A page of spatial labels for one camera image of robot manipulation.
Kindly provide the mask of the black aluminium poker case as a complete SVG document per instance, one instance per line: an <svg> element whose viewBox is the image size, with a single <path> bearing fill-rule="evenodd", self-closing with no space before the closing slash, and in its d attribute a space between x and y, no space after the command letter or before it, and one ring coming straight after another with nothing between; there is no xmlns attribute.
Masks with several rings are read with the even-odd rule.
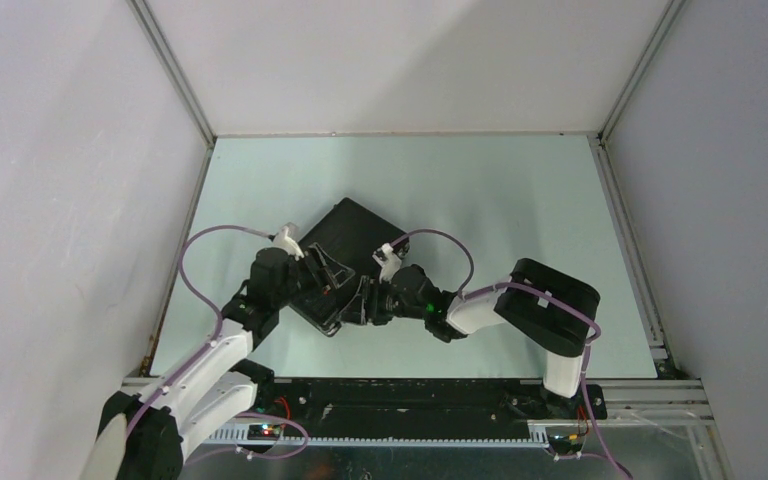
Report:
<svg viewBox="0 0 768 480"><path fill-rule="evenodd" d="M334 291L313 293L299 298L291 308L320 333L331 337L343 323L355 323L359 310L348 310L358 293L361 280L378 278L381 267L373 253L391 243L401 258L410 249L409 242L396 239L405 234L397 227L349 197L341 199L297 241L304 249L318 246L330 259L354 271L346 283Z"/></svg>

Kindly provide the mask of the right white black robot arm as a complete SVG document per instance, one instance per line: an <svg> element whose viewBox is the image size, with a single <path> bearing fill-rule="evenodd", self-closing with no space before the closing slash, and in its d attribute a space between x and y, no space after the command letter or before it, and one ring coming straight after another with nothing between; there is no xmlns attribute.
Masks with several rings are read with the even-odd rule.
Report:
<svg viewBox="0 0 768 480"><path fill-rule="evenodd" d="M445 343L508 324L545 351L541 402L551 416L566 418L582 403L590 345L601 334L595 322L600 301L591 285L529 258L503 280L466 293L442 290L410 265L382 279L363 278L338 319L375 326L416 319Z"/></svg>

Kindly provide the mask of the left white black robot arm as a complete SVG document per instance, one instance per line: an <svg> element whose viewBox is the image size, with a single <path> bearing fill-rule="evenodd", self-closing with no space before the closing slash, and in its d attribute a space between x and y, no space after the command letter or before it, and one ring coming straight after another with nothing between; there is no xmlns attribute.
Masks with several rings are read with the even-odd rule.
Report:
<svg viewBox="0 0 768 480"><path fill-rule="evenodd" d="M271 412L275 388L237 365L275 329L281 309L306 295L333 293L354 276L316 244L260 250L201 346L139 392L118 391L106 401L82 478L176 479L226 422Z"/></svg>

